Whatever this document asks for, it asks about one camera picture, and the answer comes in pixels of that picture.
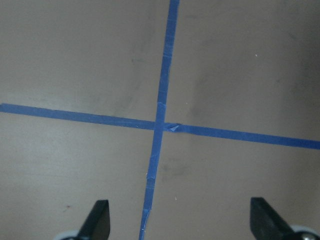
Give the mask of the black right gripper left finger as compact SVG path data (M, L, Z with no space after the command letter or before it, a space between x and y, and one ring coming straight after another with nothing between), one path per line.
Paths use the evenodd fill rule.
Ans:
M80 228L77 240L108 240L111 232L109 201L97 200Z

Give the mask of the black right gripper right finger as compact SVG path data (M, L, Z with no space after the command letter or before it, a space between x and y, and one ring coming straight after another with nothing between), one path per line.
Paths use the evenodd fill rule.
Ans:
M250 230L256 240L297 240L297 234L263 197L250 199Z

